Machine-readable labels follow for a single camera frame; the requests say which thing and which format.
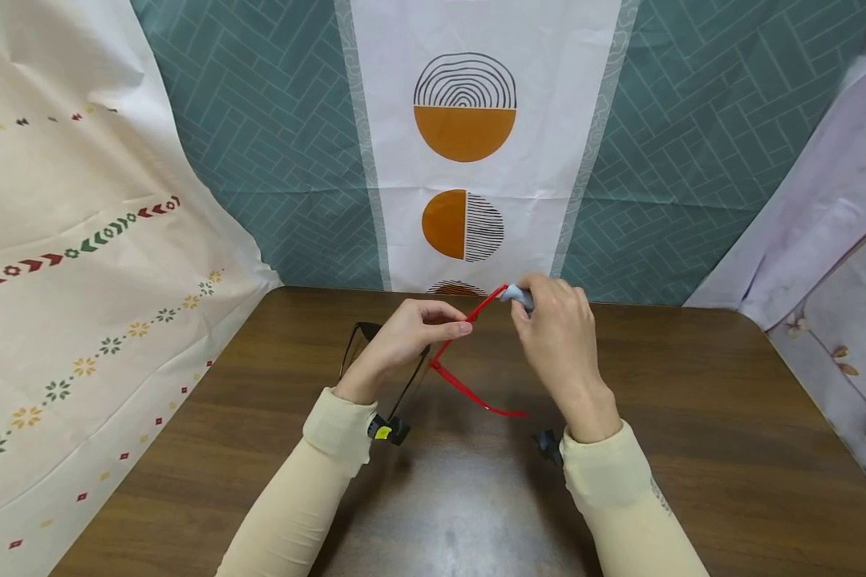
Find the red glasses frame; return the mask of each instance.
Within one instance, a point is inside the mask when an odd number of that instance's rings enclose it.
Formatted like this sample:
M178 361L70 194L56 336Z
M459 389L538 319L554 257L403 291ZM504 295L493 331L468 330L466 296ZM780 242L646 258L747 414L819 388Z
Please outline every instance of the red glasses frame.
M502 285L499 289L497 289L493 293L490 293L488 298L486 298L483 303L477 305L475 307L475 310L471 311L471 313L468 314L468 317L465 318L465 321L475 322L477 320L478 314L480 314L482 309L484 309L485 306L490 304L490 302L492 302L495 298L499 297L500 294L506 290L507 285ZM437 351L437 353L433 356L433 360L431 360L431 369L439 373L440 377L445 378L446 382L449 382L449 384L458 389L460 393L471 399L476 405L482 406L492 413L502 414L504 417L512 418L529 417L529 415L526 414L524 411L501 411L501 409L495 409L494 407L488 405L487 402L482 401L481 398L478 397L478 395L476 395L473 390L462 384L462 382L459 381L459 379L455 375L447 371L446 367L443 366L443 364L439 363L439 358L443 356L443 352L446 351L446 348L449 347L451 343L452 341L445 341L443 343L443 346L439 347L439 351Z

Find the hand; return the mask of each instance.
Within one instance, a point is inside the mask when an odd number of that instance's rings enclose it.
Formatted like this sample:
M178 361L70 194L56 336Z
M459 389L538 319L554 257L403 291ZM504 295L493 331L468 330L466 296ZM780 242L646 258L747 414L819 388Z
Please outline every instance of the hand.
M378 396L380 377L410 361L423 347L471 333L471 323L454 306L442 301L408 298L350 365L334 394L356 405L371 405Z
M584 289L541 274L517 286L529 289L536 303L529 316L521 303L512 302L526 360L565 415L572 437L581 443L612 437L622 424L597 364L597 334Z

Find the circle graphic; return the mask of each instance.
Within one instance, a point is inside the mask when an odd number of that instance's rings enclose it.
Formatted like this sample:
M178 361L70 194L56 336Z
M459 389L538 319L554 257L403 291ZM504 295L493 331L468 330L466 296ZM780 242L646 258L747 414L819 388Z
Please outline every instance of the circle graphic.
M461 188L433 196L423 209L423 236L445 256L481 262L504 242L504 218L482 196Z
M453 294L462 297L487 297L488 293L461 280L440 280L427 289L427 294Z
M414 89L414 118L427 146L474 163L504 145L516 121L516 80L486 54L435 57Z

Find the black clip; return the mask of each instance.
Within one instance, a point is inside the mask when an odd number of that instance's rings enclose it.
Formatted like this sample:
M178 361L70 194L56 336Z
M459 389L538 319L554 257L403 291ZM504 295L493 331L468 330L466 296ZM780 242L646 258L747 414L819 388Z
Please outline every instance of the black clip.
M561 449L559 448L561 441L555 437L555 431L546 429L535 433L532 440L536 442L536 448L544 460L554 462L559 467L565 466L565 458L561 457Z
M399 447L410 432L411 426L402 421L401 418L392 417L386 421L380 414L376 414L372 418L370 428L367 431L370 438L381 438Z

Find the person's right hand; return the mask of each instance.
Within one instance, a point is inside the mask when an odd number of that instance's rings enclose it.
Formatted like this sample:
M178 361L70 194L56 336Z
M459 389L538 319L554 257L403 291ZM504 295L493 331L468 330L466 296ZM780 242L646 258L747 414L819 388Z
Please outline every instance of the person's right hand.
M512 302L526 360L565 415L572 437L581 443L612 437L622 424L597 364L597 334L584 289L541 274L517 286L528 289L536 303L529 316L521 303Z

